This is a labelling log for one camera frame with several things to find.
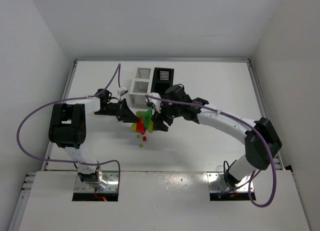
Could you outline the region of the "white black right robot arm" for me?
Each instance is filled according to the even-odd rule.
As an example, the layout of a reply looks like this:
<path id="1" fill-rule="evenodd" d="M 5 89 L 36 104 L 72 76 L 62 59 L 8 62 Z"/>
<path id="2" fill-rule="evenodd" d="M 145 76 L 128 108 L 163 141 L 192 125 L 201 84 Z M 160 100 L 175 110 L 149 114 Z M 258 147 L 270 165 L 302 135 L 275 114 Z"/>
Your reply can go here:
<path id="1" fill-rule="evenodd" d="M 241 142 L 245 153 L 235 160 L 217 179 L 222 191 L 231 190 L 247 175 L 266 170 L 282 147 L 272 122 L 227 114 L 200 97 L 191 99 L 184 86 L 169 87 L 164 96 L 152 92 L 146 95 L 147 104 L 154 109 L 154 130 L 168 131 L 175 118 L 182 117 L 199 125 L 215 128 Z"/>

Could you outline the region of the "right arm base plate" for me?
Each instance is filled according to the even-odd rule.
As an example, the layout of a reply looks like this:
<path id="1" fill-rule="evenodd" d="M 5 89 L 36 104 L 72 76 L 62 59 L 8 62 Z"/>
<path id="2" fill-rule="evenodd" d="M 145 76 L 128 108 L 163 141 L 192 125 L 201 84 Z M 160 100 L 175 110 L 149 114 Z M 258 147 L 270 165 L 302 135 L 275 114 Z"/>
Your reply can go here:
<path id="1" fill-rule="evenodd" d="M 232 192 L 247 192 L 249 190 L 249 180 L 251 175 L 246 175 L 241 181 L 227 178 L 223 172 L 208 172 L 207 181 L 209 192 L 212 194 Z"/>

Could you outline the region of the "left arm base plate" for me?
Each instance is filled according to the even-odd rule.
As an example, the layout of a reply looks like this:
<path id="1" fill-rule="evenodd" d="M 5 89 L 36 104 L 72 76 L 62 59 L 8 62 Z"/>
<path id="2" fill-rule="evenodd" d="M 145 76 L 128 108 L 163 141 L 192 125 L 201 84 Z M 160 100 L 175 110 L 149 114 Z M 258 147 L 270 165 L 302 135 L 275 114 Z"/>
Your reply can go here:
<path id="1" fill-rule="evenodd" d="M 80 194 L 116 194 L 119 190 L 119 173 L 111 171 L 97 171 L 95 174 L 78 173 L 74 192 Z"/>

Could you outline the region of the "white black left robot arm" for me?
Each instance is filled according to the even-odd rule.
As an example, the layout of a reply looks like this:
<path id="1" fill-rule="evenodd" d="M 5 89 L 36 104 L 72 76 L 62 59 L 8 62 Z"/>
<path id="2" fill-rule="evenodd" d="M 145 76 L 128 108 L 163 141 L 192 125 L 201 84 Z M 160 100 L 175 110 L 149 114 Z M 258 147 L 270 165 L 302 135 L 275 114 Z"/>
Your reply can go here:
<path id="1" fill-rule="evenodd" d="M 126 99 L 111 102 L 108 90 L 98 89 L 96 94 L 80 100 L 68 100 L 53 105 L 48 131 L 50 142 L 63 149 L 74 161 L 80 181 L 96 191 L 107 188 L 101 165 L 89 151 L 87 117 L 91 114 L 116 117 L 119 122 L 137 123 L 139 119 L 128 107 Z"/>

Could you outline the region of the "lego brick cluster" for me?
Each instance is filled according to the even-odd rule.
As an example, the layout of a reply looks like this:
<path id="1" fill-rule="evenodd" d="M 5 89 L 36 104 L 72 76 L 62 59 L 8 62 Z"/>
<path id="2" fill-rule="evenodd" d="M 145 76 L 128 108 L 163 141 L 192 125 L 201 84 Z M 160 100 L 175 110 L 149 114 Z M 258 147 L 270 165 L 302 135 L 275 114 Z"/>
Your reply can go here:
<path id="1" fill-rule="evenodd" d="M 144 135 L 146 132 L 154 132 L 154 122 L 152 121 L 153 111 L 148 109 L 147 111 L 137 111 L 136 117 L 138 118 L 137 123 L 131 125 L 131 130 L 135 133 Z"/>

